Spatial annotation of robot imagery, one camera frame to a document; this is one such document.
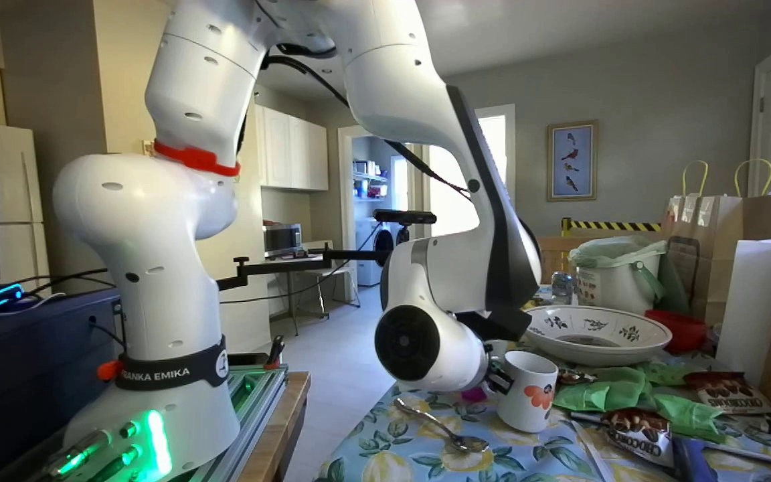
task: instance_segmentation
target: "ceiling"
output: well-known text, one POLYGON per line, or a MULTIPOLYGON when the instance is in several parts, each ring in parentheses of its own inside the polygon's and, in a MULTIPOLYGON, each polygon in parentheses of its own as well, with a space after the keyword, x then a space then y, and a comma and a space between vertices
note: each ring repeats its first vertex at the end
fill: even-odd
MULTIPOLYGON (((0 10, 17 2, 27 0, 0 0, 0 10)), ((445 78, 741 22, 768 6, 771 0, 417 0, 434 64, 445 78)), ((339 88, 335 58, 305 64, 339 88)), ((317 80, 286 66, 270 66, 259 80, 297 100, 330 97, 317 80)))

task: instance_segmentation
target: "white mug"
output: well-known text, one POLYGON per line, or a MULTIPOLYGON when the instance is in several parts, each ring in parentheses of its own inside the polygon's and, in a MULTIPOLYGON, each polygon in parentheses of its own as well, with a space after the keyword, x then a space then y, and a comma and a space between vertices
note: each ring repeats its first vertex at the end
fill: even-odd
POLYGON ((507 350, 492 358, 487 385, 492 388, 496 412, 516 432, 544 432, 554 398, 556 365, 528 353, 507 350))

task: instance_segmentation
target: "white plate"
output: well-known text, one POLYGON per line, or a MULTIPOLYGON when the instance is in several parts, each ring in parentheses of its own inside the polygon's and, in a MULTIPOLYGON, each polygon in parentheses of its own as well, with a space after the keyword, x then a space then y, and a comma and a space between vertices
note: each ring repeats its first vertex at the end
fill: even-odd
POLYGON ((636 365, 659 353, 673 331, 639 313, 594 305, 535 305, 523 342, 575 365, 636 365))

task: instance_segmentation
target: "framed picture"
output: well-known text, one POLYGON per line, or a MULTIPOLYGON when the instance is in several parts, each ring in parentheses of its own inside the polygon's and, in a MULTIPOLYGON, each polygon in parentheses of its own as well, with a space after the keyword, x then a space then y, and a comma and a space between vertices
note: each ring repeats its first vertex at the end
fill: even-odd
POLYGON ((596 196, 596 124, 556 124, 545 129, 548 202, 596 196))

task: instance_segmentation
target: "window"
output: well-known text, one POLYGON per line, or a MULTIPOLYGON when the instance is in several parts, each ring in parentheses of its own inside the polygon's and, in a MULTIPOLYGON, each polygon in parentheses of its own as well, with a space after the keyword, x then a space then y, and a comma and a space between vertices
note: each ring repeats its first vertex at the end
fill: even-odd
MULTIPOLYGON (((476 111, 483 133, 487 139, 491 156, 499 165, 499 173, 507 190, 515 198, 515 104, 476 111)), ((429 149, 432 169, 454 183, 466 186, 458 160, 442 149, 429 149)), ((460 232, 476 228, 476 211, 472 202, 449 190, 446 186, 432 179, 432 211, 436 214, 436 226, 432 228, 434 236, 460 232)))

